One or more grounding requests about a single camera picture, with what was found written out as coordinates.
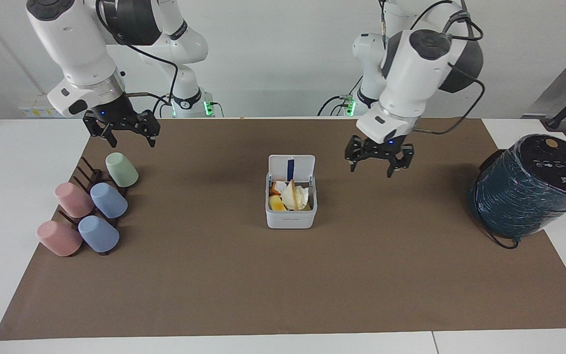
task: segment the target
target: robotic arm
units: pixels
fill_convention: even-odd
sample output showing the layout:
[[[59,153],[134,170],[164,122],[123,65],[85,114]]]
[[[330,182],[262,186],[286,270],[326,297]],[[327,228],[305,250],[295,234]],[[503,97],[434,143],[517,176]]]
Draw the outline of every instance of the robotic arm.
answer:
[[[425,111],[436,90],[458,92],[477,78],[483,65],[481,48],[470,29],[470,15],[456,2],[438,4],[420,17],[436,27],[408,28],[431,0],[394,0],[386,3],[386,34],[361,34],[353,54],[364,68],[357,92],[357,107],[368,111],[357,127],[368,139],[353,136],[346,148],[351,171],[369,157],[387,159],[387,175],[408,168],[414,155],[411,144],[402,145]]]
[[[178,116],[205,115],[207,94],[184,64],[204,60],[208,46],[182,18],[176,0],[28,0],[27,14],[65,76],[47,95],[49,101],[65,117],[86,112],[83,120],[92,136],[115,147],[112,131],[131,130],[153,147],[160,133],[150,110],[133,110],[122,74],[106,51],[113,41],[135,50],[146,46],[147,56],[137,51],[170,78],[170,100]]]

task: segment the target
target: white wall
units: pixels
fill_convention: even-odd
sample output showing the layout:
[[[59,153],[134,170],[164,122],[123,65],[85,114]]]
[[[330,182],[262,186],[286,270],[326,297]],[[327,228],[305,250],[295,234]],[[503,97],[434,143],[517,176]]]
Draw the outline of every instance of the white wall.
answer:
[[[566,67],[566,2],[467,3],[485,31],[481,79],[487,94],[472,115],[520,117]],[[359,33],[377,31],[379,16],[376,0],[180,0],[180,6],[211,48],[205,62],[193,65],[200,85],[236,117],[311,116],[326,98],[348,92],[361,74],[352,42]],[[0,50],[7,46],[18,58],[17,65],[0,59],[0,97],[7,98],[0,99],[0,118],[15,118],[10,92],[47,92],[61,72],[29,26],[25,0],[0,2],[0,38]],[[127,72],[128,90],[168,90],[164,77],[127,48],[110,53]],[[426,116],[462,114],[477,93],[476,87],[440,92]],[[139,110],[150,103],[135,99]]]

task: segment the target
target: blue tape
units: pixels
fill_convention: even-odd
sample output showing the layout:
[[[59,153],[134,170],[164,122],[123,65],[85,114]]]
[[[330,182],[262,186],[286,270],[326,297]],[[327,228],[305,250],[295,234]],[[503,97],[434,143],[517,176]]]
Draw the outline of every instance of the blue tape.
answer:
[[[287,181],[294,179],[294,159],[287,160]]]

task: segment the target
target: brown table mat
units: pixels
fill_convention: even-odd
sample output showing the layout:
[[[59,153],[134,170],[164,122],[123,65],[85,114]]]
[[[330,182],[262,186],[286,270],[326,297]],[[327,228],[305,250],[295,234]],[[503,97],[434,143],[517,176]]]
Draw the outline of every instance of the brown table mat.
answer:
[[[481,121],[412,134],[412,167],[392,179],[379,160],[349,172],[357,133],[352,120],[165,120],[154,149],[118,134],[141,175],[120,244],[71,258],[38,246],[0,340],[566,327],[547,235],[506,251],[467,210],[496,150]],[[104,169],[113,151],[91,139],[84,156]],[[316,155],[312,229],[268,229],[270,154]]]

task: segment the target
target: blue cup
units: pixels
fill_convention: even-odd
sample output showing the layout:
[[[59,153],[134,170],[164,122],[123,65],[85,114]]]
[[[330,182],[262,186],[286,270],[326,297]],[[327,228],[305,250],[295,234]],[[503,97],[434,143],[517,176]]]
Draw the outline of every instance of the blue cup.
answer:
[[[119,231],[108,221],[95,215],[85,217],[78,224],[78,231],[85,242],[97,253],[108,252],[119,242]]]
[[[99,183],[90,190],[90,197],[95,206],[108,219],[122,216],[128,209],[128,201],[115,189],[106,183]]]

